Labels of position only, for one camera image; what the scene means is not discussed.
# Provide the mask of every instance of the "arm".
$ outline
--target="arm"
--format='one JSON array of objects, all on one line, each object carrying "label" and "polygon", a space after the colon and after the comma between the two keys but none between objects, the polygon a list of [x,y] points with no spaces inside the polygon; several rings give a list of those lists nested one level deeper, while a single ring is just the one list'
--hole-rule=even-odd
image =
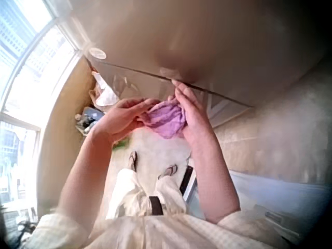
[{"label": "arm", "polygon": [[102,201],[113,144],[143,126],[136,117],[157,102],[121,100],[93,127],[63,187],[58,212],[91,231]]},{"label": "arm", "polygon": [[176,86],[175,97],[186,112],[188,125],[183,129],[183,135],[195,162],[200,204],[206,219],[218,223],[240,210],[239,197],[204,108],[185,84],[172,82]]}]

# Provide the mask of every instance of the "purple towel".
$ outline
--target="purple towel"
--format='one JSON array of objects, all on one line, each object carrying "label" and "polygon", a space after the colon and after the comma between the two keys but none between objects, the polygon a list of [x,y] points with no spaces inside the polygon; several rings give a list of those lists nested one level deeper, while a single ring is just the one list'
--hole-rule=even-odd
[{"label": "purple towel", "polygon": [[141,114],[139,120],[164,139],[181,134],[186,123],[185,110],[177,99],[166,100],[155,105],[146,113]]}]

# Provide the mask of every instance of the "sandal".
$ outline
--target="sandal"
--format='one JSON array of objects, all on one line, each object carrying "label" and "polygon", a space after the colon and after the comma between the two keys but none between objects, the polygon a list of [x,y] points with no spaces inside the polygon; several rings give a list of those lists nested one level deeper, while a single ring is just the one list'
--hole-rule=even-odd
[{"label": "sandal", "polygon": [[130,153],[129,159],[128,159],[128,165],[130,165],[130,168],[136,172],[136,159],[137,159],[137,153],[136,151],[132,151]]},{"label": "sandal", "polygon": [[164,173],[158,176],[158,180],[166,175],[172,176],[177,172],[177,165],[174,164],[172,166],[169,166],[167,169],[165,169]]}]

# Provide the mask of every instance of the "floor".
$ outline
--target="floor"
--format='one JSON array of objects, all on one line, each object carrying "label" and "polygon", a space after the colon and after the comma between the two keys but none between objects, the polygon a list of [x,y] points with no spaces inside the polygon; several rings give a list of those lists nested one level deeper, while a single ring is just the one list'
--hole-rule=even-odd
[{"label": "floor", "polygon": [[106,216],[116,176],[122,168],[127,167],[128,157],[133,150],[137,151],[138,178],[148,195],[152,194],[158,175],[172,164],[178,165],[174,178],[180,186],[186,171],[187,158],[190,156],[187,142],[180,138],[165,140],[146,128],[137,129],[131,134],[126,147],[112,153],[98,219]]}]

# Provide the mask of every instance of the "window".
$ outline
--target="window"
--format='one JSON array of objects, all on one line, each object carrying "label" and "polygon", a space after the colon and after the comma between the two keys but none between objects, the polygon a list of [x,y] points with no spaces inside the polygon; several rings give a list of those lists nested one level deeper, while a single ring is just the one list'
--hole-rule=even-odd
[{"label": "window", "polygon": [[36,207],[38,138],[54,89],[76,54],[46,3],[1,1],[0,201],[10,212]]},{"label": "window", "polygon": [[0,122],[0,128],[1,203],[20,202],[34,194],[31,183],[27,183],[35,172],[32,159],[36,131],[5,122]]},{"label": "window", "polygon": [[16,76],[4,111],[39,125],[45,113],[43,108],[73,54],[73,47],[60,30],[51,28]]}]

